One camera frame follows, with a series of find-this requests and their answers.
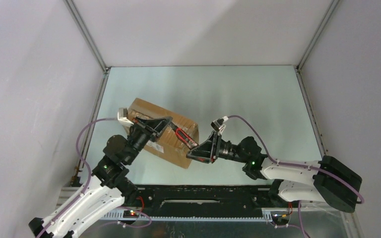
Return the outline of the brown cardboard express box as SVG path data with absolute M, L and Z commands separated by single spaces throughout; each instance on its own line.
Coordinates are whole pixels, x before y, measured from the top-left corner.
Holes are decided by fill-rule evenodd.
M 199 142 L 198 124 L 195 121 L 151 102 L 136 98 L 128 108 L 127 118 L 134 120 L 136 117 L 142 119 L 172 117 L 176 126 L 192 137 L 195 142 Z M 189 148 L 176 137 L 174 130 L 170 127 L 157 142 L 149 141 L 144 149 L 183 169 L 188 169 L 192 162 L 186 157 Z

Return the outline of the red black utility knife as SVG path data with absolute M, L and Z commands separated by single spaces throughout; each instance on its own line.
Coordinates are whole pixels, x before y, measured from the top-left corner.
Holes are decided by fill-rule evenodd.
M 185 133 L 181 128 L 177 128 L 175 130 L 175 135 L 178 138 L 178 140 L 185 144 L 189 149 L 193 149 L 196 146 L 198 146 L 198 143 L 187 133 Z

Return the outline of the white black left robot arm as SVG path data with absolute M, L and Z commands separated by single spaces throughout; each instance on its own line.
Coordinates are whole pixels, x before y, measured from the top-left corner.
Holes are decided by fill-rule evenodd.
M 132 206 L 137 187 L 127 178 L 131 165 L 148 141 L 156 142 L 172 117 L 136 118 L 127 137 L 114 135 L 103 149 L 104 157 L 94 169 L 86 165 L 87 181 L 56 211 L 33 218 L 28 226 L 37 238 L 78 238 L 113 209 Z

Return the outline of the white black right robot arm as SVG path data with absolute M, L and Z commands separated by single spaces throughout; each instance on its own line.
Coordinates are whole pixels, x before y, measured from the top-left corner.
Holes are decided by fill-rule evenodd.
M 206 164 L 217 159 L 239 162 L 249 178 L 272 180 L 268 199 L 274 207 L 282 207 L 287 202 L 310 201 L 353 213 L 361 203 L 358 194 L 362 178 L 332 156 L 302 163 L 273 162 L 262 153 L 252 136 L 232 144 L 213 131 L 203 143 L 193 144 L 186 157 Z

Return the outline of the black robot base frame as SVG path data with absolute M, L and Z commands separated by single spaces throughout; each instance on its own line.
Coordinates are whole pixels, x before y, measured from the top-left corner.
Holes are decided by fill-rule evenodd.
M 281 226 L 297 215 L 296 201 L 272 195 L 275 185 L 139 184 L 125 204 L 87 229 L 115 225 L 144 228 L 151 222 L 266 222 Z

